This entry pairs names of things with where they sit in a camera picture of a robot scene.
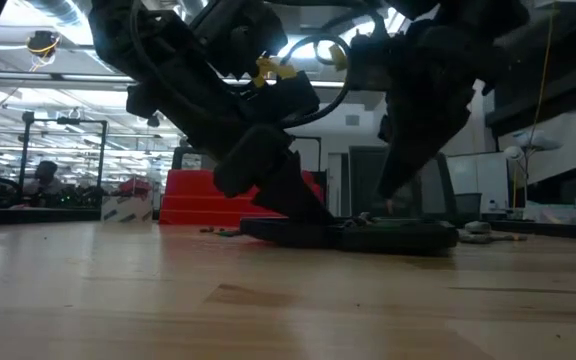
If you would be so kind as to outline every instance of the wooden table surface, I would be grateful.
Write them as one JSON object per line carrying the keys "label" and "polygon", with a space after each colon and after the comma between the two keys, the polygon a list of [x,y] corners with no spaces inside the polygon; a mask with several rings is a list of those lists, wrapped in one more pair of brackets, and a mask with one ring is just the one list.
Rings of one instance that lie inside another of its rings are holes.
{"label": "wooden table surface", "polygon": [[0,226],[0,359],[576,360],[576,240],[422,258]]}

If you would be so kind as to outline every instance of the person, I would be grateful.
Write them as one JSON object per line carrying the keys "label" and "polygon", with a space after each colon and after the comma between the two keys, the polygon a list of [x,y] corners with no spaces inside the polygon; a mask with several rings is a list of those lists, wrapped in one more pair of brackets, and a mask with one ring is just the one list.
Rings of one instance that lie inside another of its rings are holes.
{"label": "person", "polygon": [[64,186],[61,181],[55,177],[57,169],[57,164],[52,161],[40,162],[35,171],[35,181],[24,186],[24,194],[32,195],[38,192],[56,194],[61,191]]}

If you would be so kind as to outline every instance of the red steps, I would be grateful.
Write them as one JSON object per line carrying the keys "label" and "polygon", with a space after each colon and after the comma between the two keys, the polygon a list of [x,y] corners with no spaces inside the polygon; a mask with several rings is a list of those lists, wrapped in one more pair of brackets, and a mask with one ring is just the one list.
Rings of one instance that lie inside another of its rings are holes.
{"label": "red steps", "polygon": [[[322,199],[321,188],[310,173],[306,183]],[[251,203],[257,189],[234,199],[226,199],[213,185],[212,172],[206,170],[170,170],[159,215],[165,225],[208,225],[238,227],[242,217],[280,216]]]}

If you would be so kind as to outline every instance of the yellow cable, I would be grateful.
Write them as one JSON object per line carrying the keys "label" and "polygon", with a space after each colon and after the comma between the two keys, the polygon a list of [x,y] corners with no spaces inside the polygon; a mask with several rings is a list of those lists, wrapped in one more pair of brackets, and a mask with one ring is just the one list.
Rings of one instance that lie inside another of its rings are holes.
{"label": "yellow cable", "polygon": [[28,51],[30,51],[30,52],[32,52],[32,53],[39,53],[39,54],[40,54],[40,53],[49,51],[50,49],[52,49],[52,48],[54,48],[55,46],[57,46],[57,44],[59,43],[59,40],[61,40],[60,37],[58,37],[58,38],[55,40],[55,42],[52,43],[52,45],[47,46],[47,47],[45,47],[45,48],[43,48],[43,49],[40,49],[40,50],[33,50],[33,49],[31,49],[30,47],[28,47],[28,43],[29,43],[30,41],[26,41],[26,47],[28,47]]}
{"label": "yellow cable", "polygon": [[[530,138],[528,139],[528,146],[527,146],[527,150],[530,150],[530,147],[532,146],[532,140],[535,136],[535,130],[537,129],[537,122],[539,121],[539,114],[541,112],[541,105],[543,103],[544,100],[544,92],[546,89],[546,75],[548,74],[548,62],[550,61],[550,48],[552,46],[552,33],[553,33],[553,28],[554,28],[554,23],[555,23],[555,10],[556,10],[556,4],[557,4],[557,0],[554,0],[552,2],[552,6],[550,8],[550,18],[548,20],[549,24],[548,24],[548,39],[546,41],[546,54],[544,55],[544,68],[541,74],[541,85],[539,87],[539,98],[537,99],[537,110],[535,110],[535,119],[533,121],[532,124],[532,130],[530,131]],[[524,184],[524,191],[526,191],[526,189],[528,189],[528,181],[526,180],[526,183]],[[517,167],[515,166],[515,178],[513,180],[513,194],[517,193]],[[515,202],[515,204],[513,204],[513,207],[515,207],[514,205],[516,205],[516,197],[513,198],[513,201]]]}
{"label": "yellow cable", "polygon": [[[44,54],[44,56],[41,57],[41,60],[43,61],[47,56],[48,56],[48,53]],[[35,66],[30,68],[30,72],[35,72],[35,71],[37,71],[37,69],[44,67],[46,65],[35,64]]]}

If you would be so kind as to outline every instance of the cardboard box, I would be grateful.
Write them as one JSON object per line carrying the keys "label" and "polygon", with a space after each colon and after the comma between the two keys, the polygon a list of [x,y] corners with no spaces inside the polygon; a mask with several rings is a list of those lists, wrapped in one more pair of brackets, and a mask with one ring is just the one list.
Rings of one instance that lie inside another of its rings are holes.
{"label": "cardboard box", "polygon": [[152,191],[143,197],[104,196],[101,205],[102,222],[151,222],[152,213]]}

